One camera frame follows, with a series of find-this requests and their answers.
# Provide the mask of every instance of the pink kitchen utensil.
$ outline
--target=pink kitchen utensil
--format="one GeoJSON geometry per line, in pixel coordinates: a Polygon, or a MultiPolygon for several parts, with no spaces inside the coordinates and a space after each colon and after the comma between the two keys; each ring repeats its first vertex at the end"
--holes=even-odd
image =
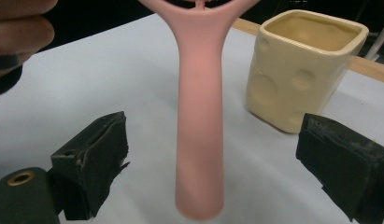
{"type": "Polygon", "coordinates": [[[259,0],[206,8],[139,0],[169,25],[178,43],[176,205],[185,217],[206,220],[224,205],[221,53],[237,17],[259,0]]]}

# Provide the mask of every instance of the human hand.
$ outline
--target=human hand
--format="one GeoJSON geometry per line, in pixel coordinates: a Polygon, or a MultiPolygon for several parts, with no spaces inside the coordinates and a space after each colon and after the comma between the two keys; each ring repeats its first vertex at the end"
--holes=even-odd
{"type": "Polygon", "coordinates": [[[40,15],[57,0],[0,0],[0,77],[22,65],[54,38],[40,15]]]}

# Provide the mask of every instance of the beige cup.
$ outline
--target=beige cup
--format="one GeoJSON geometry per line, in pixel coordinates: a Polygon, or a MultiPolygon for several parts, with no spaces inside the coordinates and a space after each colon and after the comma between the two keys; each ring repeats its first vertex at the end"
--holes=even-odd
{"type": "Polygon", "coordinates": [[[250,66],[248,110],[299,133],[304,114],[319,114],[327,104],[367,34],[357,22],[304,10],[264,22],[250,66]]]}

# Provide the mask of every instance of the white tabletop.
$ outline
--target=white tabletop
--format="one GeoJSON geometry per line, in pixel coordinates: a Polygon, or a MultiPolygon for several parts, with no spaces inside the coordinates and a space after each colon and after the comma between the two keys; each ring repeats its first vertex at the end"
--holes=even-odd
{"type": "MultiPolygon", "coordinates": [[[[349,223],[295,159],[298,136],[246,110],[254,41],[232,29],[224,46],[225,208],[207,223],[349,223]]],[[[178,48],[157,15],[39,53],[0,96],[0,178],[48,170],[50,155],[75,134],[123,110],[131,165],[87,223],[194,223],[174,205],[177,100],[178,48]]],[[[384,83],[348,72],[322,115],[384,146],[384,83]]]]}

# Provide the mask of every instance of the pink handle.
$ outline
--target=pink handle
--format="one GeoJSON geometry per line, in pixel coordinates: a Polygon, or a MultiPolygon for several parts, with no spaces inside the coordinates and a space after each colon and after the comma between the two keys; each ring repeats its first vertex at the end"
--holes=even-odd
{"type": "Polygon", "coordinates": [[[163,17],[178,43],[177,208],[185,217],[213,218],[224,201],[221,52],[235,19],[259,0],[206,10],[139,1],[163,17]]]}

